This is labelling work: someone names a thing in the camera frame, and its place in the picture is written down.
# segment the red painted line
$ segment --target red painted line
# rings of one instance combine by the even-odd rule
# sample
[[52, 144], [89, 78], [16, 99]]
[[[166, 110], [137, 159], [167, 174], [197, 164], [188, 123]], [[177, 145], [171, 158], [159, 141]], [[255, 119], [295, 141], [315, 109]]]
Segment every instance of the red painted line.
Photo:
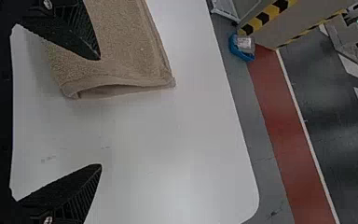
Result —
[[335, 224], [279, 58], [260, 46], [255, 55], [248, 69], [295, 222]]

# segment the towel fold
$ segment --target towel fold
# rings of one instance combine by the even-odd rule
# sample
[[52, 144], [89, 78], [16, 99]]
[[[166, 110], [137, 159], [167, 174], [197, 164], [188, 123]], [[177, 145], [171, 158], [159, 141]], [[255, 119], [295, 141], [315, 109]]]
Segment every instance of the towel fold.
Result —
[[103, 98], [175, 85], [145, 0], [88, 0], [102, 59], [89, 61], [45, 41], [52, 74], [64, 95]]

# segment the folded towel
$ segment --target folded towel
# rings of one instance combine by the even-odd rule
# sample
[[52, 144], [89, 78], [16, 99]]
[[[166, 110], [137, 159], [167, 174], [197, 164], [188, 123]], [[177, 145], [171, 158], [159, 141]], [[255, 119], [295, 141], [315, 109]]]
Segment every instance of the folded towel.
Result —
[[52, 74], [64, 95], [101, 98], [175, 85], [145, 0], [88, 0], [85, 5], [100, 45], [100, 61], [45, 42]]

